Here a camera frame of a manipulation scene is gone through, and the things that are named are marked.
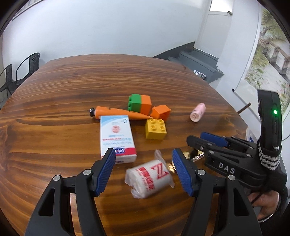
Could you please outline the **black sleeve forearm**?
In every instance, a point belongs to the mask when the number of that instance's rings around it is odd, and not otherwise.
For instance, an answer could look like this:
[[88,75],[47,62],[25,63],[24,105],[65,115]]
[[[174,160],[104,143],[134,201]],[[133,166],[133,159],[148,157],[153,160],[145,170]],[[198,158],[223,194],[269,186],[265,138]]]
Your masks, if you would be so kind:
[[263,144],[264,138],[260,136],[257,142],[257,154],[267,172],[265,189],[282,194],[287,182],[286,168],[281,156],[282,142],[279,142],[278,146],[270,146],[272,149],[267,149]]

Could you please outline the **person's right hand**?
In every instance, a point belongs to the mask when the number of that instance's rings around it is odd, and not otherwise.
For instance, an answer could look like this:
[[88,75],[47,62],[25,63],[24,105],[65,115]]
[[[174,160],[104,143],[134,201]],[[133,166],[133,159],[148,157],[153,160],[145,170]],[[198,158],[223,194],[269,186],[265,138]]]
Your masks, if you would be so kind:
[[279,205],[279,193],[276,191],[269,191],[266,193],[251,193],[247,196],[252,206],[260,207],[257,219],[264,220],[272,216]]

